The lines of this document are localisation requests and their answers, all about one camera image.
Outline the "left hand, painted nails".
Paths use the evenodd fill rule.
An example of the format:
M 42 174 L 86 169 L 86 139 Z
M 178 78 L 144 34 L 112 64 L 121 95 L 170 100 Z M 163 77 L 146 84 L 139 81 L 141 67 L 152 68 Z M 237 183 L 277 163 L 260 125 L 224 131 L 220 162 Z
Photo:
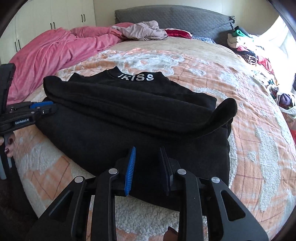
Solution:
M 14 155 L 15 139 L 16 139 L 15 134 L 11 133 L 7 143 L 5 144 L 4 153 L 7 155 L 8 158 L 11 158 Z

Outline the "right hand, painted nails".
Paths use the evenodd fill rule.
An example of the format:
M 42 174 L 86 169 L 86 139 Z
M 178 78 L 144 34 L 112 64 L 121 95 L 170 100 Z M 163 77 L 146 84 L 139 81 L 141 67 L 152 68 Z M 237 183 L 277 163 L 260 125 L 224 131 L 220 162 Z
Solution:
M 172 227 L 168 227 L 168 230 L 165 232 L 163 236 L 163 241 L 177 241 L 178 240 L 178 232 Z

